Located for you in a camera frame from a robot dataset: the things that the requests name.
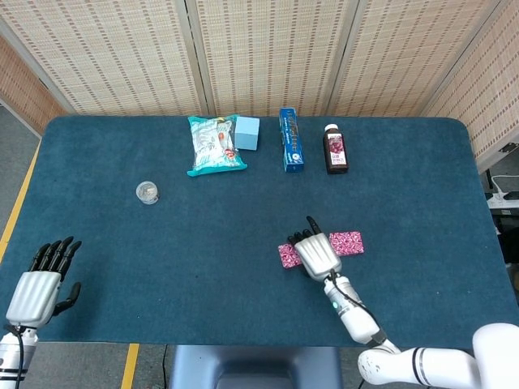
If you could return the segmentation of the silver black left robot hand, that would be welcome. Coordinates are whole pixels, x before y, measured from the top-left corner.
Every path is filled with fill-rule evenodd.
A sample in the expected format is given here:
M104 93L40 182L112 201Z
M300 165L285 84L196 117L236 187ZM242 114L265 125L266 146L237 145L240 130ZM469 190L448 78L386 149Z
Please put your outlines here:
M58 295L76 251L82 246L72 236L46 243L34 255L26 272L19 278L6 312L7 322L16 327L41 328L51 318L70 309L79 298L82 285L72 285L69 296Z

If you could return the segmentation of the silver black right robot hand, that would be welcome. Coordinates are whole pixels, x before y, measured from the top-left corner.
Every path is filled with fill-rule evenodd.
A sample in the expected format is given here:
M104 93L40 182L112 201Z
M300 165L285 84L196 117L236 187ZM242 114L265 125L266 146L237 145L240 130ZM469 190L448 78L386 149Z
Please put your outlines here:
M307 216L307 221L309 229L296 231L287 240L297 252L308 276L323 282L331 274L341 271L342 262L315 219Z

